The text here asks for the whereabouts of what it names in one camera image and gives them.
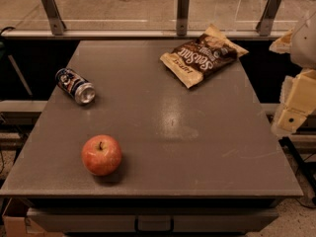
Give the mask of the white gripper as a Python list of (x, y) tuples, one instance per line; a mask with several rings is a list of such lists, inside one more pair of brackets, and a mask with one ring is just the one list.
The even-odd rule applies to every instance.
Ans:
[(316, 110), (316, 7), (306, 12), (294, 30), (276, 39), (269, 51), (290, 53), (293, 63), (311, 68), (295, 77), (286, 76), (281, 86), (272, 132), (277, 136), (294, 134)]

